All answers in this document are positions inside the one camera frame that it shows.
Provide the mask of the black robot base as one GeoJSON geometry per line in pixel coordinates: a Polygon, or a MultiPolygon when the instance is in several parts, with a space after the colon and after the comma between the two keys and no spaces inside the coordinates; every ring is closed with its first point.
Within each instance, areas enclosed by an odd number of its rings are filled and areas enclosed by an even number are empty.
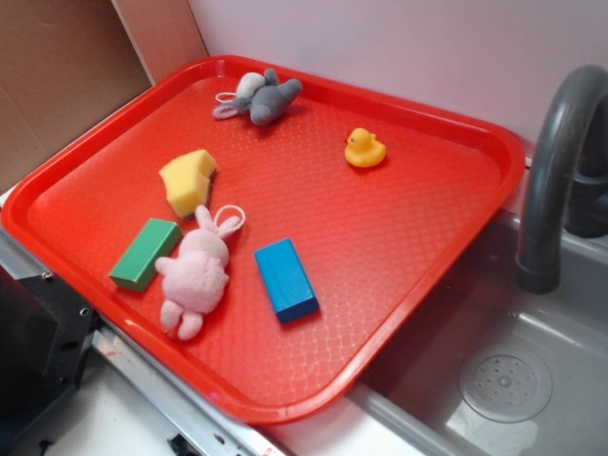
{"type": "Polygon", "coordinates": [[[1,453],[80,387],[97,315],[60,277],[1,271],[1,453]]]}

